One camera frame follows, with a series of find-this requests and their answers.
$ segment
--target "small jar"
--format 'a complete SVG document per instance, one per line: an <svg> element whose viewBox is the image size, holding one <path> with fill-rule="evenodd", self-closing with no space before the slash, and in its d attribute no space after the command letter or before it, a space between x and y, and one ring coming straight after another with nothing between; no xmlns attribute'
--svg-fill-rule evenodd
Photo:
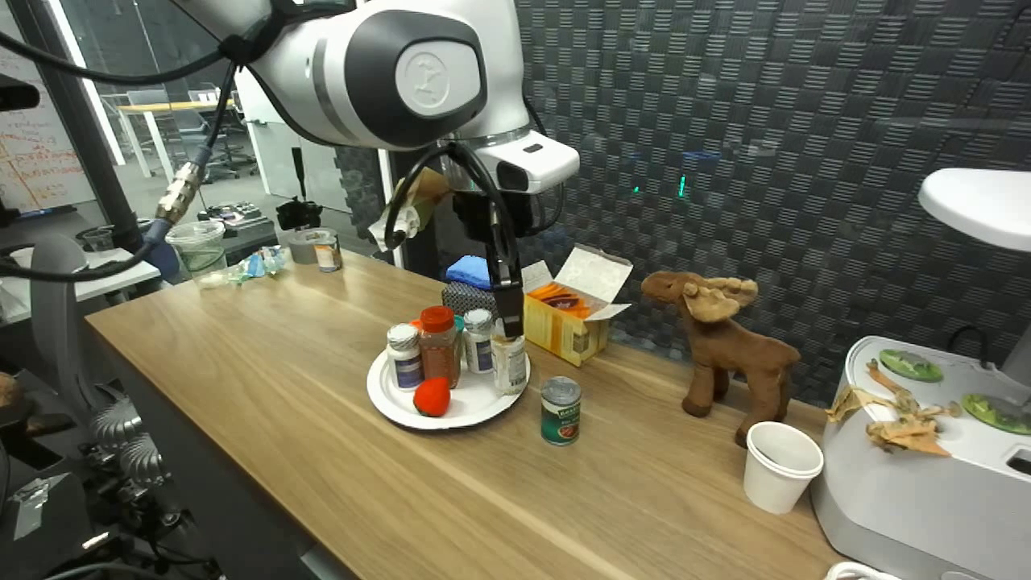
<svg viewBox="0 0 1031 580"><path fill-rule="evenodd" d="M463 367L472 374L491 374L494 369L494 351L491 351L494 311L472 308L460 318L463 318Z"/></svg>
<svg viewBox="0 0 1031 580"><path fill-rule="evenodd" d="M386 357L391 357L396 385L408 390L421 383L421 354L420 354L415 326L386 327Z"/></svg>
<svg viewBox="0 0 1031 580"><path fill-rule="evenodd" d="M453 331L453 308L429 307L420 311L420 354L421 354L421 376L446 376L447 385L458 383L460 374L460 342Z"/></svg>
<svg viewBox="0 0 1031 580"><path fill-rule="evenodd" d="M551 376L543 390L543 439L578 442L579 439L579 383L569 376Z"/></svg>

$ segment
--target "white appliance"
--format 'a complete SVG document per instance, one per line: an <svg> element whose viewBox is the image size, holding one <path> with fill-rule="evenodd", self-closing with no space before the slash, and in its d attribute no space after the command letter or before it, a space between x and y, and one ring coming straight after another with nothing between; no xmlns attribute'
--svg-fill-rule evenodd
<svg viewBox="0 0 1031 580"><path fill-rule="evenodd" d="M921 206L981 240L1031 251L1028 171L939 171L921 186ZM1002 369L869 335L848 351L837 390L888 395L867 369L887 346L939 364L939 383L888 374L921 402L961 402L968 394L1015 405L1031 400L1031 327ZM940 447L951 456L888 454L867 439L869 423L888 418L888 409L863 405L843 424L827 424L827 462L813 490L824 539L840 553L901 580L1028 580L1031 433L961 415L940 418Z"/></svg>

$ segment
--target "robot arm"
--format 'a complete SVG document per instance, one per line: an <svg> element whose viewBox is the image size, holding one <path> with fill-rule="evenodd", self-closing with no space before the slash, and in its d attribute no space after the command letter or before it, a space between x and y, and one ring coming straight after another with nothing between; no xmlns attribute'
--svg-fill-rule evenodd
<svg viewBox="0 0 1031 580"><path fill-rule="evenodd" d="M216 39L255 34L274 0L178 0ZM463 140L507 193L575 176L579 155L533 129L512 0L374 0L290 23L253 62L277 111L326 143Z"/></svg>

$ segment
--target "food box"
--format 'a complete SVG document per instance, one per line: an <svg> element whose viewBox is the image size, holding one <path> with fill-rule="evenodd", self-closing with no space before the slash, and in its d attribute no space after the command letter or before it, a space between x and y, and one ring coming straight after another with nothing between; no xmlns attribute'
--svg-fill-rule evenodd
<svg viewBox="0 0 1031 580"><path fill-rule="evenodd" d="M523 268L524 338L579 367L609 344L609 321L627 308L617 292L632 271L632 262L588 244L569 251L558 278L545 262Z"/></svg>

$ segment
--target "red bottle cap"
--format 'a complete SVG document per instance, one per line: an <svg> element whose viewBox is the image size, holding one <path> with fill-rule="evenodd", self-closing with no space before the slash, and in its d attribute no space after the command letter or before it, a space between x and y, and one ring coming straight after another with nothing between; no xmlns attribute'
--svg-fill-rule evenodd
<svg viewBox="0 0 1031 580"><path fill-rule="evenodd" d="M420 326L421 331L431 331L431 335L447 331L453 326L453 308L429 307L420 311Z"/></svg>

